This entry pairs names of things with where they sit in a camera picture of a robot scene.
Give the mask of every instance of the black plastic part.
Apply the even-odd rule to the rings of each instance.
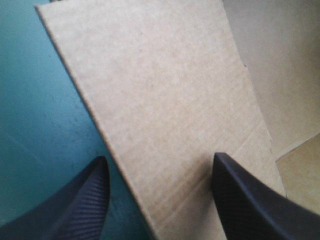
[[[228,240],[319,240],[320,216],[279,195],[226,153],[213,160],[212,191]]]
[[[98,240],[110,196],[104,157],[94,159],[56,194],[0,228],[1,240]]]

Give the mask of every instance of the beige floor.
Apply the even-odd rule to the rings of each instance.
[[[277,162],[287,197],[320,214],[320,135]]]
[[[224,0],[276,158],[320,132],[320,0]]]

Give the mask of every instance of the cardboard sheet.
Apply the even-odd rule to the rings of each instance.
[[[284,193],[221,0],[66,0],[38,12],[158,239],[224,239],[227,152]]]
[[[320,132],[320,1],[223,5],[278,158]]]
[[[276,162],[288,199],[320,214],[320,135]]]

